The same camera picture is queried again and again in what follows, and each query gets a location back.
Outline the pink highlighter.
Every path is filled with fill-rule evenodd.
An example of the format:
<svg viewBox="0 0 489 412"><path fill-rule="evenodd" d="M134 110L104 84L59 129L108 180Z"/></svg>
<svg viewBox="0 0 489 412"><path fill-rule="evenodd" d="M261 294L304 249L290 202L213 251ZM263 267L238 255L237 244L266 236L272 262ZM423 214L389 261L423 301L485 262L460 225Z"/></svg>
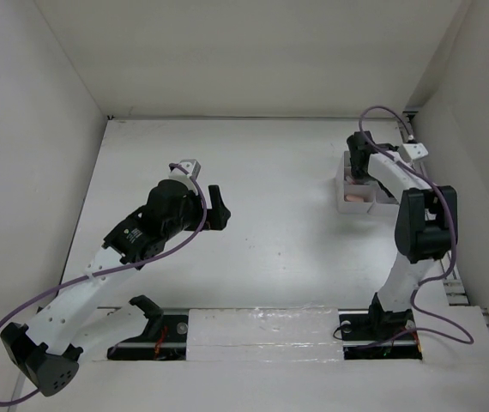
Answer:
<svg viewBox="0 0 489 412"><path fill-rule="evenodd" d="M355 179L351 176L351 175L347 175L345 177L345 180L350 184L350 185L355 185L356 184L356 181Z"/></svg>

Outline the pink white mini stapler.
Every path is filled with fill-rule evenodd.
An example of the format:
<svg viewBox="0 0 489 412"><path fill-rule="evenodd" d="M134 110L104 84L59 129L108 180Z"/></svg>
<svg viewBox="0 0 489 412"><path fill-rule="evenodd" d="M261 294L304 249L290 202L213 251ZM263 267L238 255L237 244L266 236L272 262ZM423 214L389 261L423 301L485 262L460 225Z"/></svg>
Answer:
<svg viewBox="0 0 489 412"><path fill-rule="evenodd" d="M349 203L363 203L365 201L363 197L353 194L346 194L344 200Z"/></svg>

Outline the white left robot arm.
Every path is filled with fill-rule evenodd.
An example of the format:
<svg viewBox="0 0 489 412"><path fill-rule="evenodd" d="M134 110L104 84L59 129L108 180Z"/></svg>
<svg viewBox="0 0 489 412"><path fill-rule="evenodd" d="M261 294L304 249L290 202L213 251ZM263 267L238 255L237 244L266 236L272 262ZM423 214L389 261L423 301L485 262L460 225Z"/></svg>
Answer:
<svg viewBox="0 0 489 412"><path fill-rule="evenodd" d="M175 179L160 181L147 202L109 232L82 282L68 287L25 324L11 322L0 337L9 358L51 397L64 389L79 367L96 352L106 352L134 337L156 338L164 311L145 295L129 300L102 320L88 320L116 288L158 257L166 243L183 231L221 231L231 216L220 188L208 188L211 206L204 209L198 192Z"/></svg>

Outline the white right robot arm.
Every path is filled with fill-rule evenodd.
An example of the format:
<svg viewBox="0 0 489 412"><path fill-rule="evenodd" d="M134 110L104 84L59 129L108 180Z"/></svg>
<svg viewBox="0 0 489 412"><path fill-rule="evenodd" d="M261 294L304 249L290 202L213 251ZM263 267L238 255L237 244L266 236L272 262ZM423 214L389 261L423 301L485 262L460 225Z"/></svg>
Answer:
<svg viewBox="0 0 489 412"><path fill-rule="evenodd" d="M374 148L371 133L356 131L347 138L352 178L375 181L396 200L395 262L385 284L374 294L366 327L385 338L412 318L411 295L434 262L451 250L457 238L457 193L449 186L431 187L404 170L427 157L425 146L411 140L401 146L384 143Z"/></svg>

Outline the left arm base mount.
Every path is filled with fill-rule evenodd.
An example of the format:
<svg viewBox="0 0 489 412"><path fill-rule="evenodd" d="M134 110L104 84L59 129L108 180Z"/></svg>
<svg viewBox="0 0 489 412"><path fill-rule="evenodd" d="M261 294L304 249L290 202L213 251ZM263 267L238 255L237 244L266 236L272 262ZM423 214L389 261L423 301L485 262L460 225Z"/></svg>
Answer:
<svg viewBox="0 0 489 412"><path fill-rule="evenodd" d="M110 347L109 361L185 361L189 331L189 309L164 310L145 295L130 300L147 323L143 331Z"/></svg>

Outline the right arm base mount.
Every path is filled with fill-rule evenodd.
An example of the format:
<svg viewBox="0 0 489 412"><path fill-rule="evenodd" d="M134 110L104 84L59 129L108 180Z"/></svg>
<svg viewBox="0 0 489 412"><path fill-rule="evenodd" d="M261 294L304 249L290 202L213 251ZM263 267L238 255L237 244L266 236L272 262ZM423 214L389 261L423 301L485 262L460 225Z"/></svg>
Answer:
<svg viewBox="0 0 489 412"><path fill-rule="evenodd" d="M345 361L423 359L417 334L406 333L415 327L411 309L385 312L373 300L367 309L340 310L338 316L333 338L342 342Z"/></svg>

